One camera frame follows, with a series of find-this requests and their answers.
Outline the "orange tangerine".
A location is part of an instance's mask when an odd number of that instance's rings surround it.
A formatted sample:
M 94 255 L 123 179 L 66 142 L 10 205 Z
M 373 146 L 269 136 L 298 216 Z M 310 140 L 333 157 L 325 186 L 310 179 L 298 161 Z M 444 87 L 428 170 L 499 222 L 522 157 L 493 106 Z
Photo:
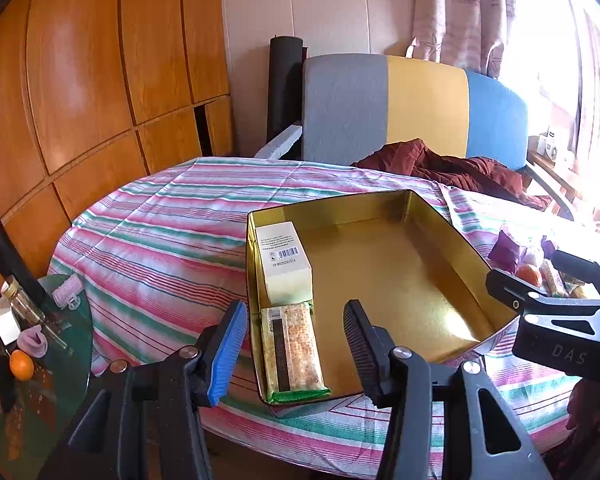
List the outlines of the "orange tangerine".
M 541 287 L 543 284 L 543 277 L 540 269 L 533 264 L 525 263 L 522 264 L 515 272 L 517 278 L 525 281 L 534 287 Z

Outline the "white medicine box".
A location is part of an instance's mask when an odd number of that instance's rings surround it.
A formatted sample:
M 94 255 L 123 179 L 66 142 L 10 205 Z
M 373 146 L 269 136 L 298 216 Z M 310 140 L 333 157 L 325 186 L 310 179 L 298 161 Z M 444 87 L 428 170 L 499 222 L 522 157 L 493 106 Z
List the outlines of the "white medicine box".
M 313 300 L 312 266 L 291 221 L 256 229 L 265 305 L 302 304 Z

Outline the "green wrapped cracker pack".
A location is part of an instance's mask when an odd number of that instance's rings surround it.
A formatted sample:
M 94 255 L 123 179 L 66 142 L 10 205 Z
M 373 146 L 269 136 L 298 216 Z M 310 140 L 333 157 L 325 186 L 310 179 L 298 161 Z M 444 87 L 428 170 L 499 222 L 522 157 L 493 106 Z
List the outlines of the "green wrapped cracker pack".
M 288 404 L 330 396 L 313 327 L 313 302 L 260 312 L 266 402 Z

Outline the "purple snack packet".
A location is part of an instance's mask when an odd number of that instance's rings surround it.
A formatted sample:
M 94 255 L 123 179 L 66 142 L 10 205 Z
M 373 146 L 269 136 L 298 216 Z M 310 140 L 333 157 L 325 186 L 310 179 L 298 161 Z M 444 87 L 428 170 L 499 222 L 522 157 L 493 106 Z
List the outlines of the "purple snack packet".
M 501 230 L 491 248 L 488 260 L 494 268 L 515 274 L 520 260 L 521 246 L 509 235 Z

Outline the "gold metal tin tray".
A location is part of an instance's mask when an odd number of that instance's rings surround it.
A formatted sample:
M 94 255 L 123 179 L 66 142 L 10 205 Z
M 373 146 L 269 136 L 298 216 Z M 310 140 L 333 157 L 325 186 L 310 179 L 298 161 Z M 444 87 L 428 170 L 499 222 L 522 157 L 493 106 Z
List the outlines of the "gold metal tin tray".
M 313 325 L 332 400 L 363 391 L 343 330 L 358 300 L 370 322 L 430 363 L 462 356 L 515 317 L 486 290 L 490 266 L 414 191 L 343 195 L 255 210 L 247 217 L 246 286 L 258 395 L 266 396 L 257 230 L 292 222 L 312 266 Z

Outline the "pink hair roller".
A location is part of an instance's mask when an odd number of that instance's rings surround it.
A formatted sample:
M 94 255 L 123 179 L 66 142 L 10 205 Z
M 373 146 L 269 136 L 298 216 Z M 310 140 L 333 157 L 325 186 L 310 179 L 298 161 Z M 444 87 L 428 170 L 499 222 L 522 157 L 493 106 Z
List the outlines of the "pink hair roller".
M 84 286 L 76 274 L 71 274 L 61 285 L 52 292 L 53 300 L 59 309 L 76 310 L 80 304 L 80 295 Z

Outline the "round glass side table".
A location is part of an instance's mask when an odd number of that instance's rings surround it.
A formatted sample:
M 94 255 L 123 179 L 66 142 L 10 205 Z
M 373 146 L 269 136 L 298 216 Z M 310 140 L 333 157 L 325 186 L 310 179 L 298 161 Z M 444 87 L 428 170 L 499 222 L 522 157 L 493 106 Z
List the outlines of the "round glass side table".
M 5 414 L 0 402 L 0 473 L 7 479 L 34 479 L 78 409 L 91 376 L 92 316 L 82 292 L 75 309 L 59 309 L 53 299 L 42 310 L 56 315 L 63 349 L 48 344 L 35 374 L 15 382 L 15 404 Z

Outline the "orange on side table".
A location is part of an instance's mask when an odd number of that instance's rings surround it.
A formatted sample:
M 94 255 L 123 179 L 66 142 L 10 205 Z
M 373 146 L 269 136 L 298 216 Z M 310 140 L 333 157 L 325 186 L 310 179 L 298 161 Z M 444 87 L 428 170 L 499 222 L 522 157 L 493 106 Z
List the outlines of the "orange on side table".
M 35 365 L 26 352 L 17 349 L 9 356 L 9 369 L 17 380 L 27 382 L 34 375 Z

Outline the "glass jar with lid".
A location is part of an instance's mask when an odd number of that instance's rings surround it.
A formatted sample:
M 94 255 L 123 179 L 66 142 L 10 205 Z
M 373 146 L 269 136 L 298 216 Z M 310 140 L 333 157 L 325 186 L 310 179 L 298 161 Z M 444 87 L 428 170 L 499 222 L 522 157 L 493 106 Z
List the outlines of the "glass jar with lid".
M 13 276 L 3 282 L 1 294 L 9 301 L 15 312 L 30 325 L 42 324 L 44 312 L 35 304 Z

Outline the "dark red garment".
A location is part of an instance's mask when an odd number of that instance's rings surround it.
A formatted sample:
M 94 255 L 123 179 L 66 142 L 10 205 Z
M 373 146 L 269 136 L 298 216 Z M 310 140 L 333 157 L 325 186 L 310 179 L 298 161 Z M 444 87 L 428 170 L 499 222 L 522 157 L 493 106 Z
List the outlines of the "dark red garment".
M 353 166 L 455 186 L 536 210 L 547 210 L 552 202 L 548 195 L 529 195 L 522 175 L 495 159 L 442 156 L 430 150 L 422 139 L 386 144 Z

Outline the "black tube on side table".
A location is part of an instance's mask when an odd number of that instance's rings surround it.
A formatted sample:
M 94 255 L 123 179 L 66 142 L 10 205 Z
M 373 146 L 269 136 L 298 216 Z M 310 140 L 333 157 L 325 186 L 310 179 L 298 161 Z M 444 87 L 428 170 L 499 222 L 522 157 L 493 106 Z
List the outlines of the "black tube on side table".
M 14 243 L 8 236 L 0 219 L 0 274 L 3 278 L 14 278 L 37 306 L 42 306 L 47 294 L 33 276 Z

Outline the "grey yellow blue chair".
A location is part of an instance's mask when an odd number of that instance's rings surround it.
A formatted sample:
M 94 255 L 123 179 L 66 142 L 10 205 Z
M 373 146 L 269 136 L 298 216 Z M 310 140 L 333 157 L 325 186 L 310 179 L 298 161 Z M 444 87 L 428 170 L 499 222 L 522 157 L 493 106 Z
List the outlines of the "grey yellow blue chair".
M 528 108 L 487 76 L 380 54 L 326 54 L 303 64 L 302 111 L 258 151 L 280 159 L 294 146 L 308 162 L 349 165 L 386 144 L 422 139 L 440 155 L 486 156 L 550 185 L 527 160 Z

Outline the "wooden wardrobe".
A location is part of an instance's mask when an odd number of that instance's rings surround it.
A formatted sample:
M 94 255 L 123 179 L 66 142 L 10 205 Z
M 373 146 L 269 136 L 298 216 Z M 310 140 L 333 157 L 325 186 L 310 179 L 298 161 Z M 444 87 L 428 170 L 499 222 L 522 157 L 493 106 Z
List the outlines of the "wooden wardrobe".
M 10 0 L 0 15 L 0 218 L 34 276 L 108 193 L 234 154 L 222 0 Z

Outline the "black rolled mat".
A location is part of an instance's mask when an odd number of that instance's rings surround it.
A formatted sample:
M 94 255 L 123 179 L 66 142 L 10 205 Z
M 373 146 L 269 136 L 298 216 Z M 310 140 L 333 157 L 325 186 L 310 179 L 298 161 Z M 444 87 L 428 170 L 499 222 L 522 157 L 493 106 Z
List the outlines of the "black rolled mat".
M 275 36 L 268 49 L 266 140 L 271 142 L 302 115 L 302 77 L 306 60 L 303 40 Z

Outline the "patterned pink curtain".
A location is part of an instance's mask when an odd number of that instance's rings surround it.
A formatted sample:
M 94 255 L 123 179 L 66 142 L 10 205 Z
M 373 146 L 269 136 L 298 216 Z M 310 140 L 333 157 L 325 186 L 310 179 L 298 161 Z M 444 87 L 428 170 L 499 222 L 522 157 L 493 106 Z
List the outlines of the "patterned pink curtain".
M 408 58 L 500 76 L 516 0 L 415 0 Z

